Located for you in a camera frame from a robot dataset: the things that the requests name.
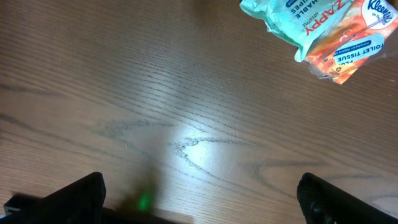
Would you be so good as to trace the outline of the orange toilet tissue pack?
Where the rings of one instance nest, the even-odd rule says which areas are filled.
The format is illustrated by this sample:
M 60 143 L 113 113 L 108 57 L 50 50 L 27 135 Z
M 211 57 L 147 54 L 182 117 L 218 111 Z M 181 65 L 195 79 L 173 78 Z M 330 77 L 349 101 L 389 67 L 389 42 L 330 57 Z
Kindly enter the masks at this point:
M 397 9 L 385 0 L 359 0 L 315 42 L 305 60 L 318 78 L 342 84 L 362 65 L 396 54 Z

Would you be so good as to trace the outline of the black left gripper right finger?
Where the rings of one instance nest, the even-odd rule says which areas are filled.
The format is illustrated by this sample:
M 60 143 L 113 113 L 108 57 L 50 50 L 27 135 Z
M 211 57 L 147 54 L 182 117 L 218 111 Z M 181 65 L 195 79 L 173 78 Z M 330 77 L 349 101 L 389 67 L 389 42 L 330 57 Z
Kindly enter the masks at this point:
M 397 218 L 309 172 L 297 186 L 297 200 L 307 224 L 397 224 Z

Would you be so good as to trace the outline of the teal flushable wipes pack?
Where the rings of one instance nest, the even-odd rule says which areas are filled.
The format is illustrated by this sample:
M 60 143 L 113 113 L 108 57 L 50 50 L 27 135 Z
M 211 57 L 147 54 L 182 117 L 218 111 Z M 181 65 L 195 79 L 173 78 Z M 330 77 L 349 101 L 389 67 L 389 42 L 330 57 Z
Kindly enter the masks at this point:
M 338 23 L 352 5 L 351 0 L 242 0 L 240 8 L 262 19 L 267 30 L 298 47 L 294 56 L 302 62 L 313 42 Z

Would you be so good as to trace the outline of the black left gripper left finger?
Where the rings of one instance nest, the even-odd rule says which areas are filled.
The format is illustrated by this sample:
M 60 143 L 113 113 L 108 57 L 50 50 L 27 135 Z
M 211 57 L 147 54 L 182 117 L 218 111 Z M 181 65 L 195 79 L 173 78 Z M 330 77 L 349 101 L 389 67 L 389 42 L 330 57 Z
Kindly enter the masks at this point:
M 3 224 L 99 224 L 106 196 L 103 175 L 93 172 L 40 199 L 29 208 L 1 218 Z

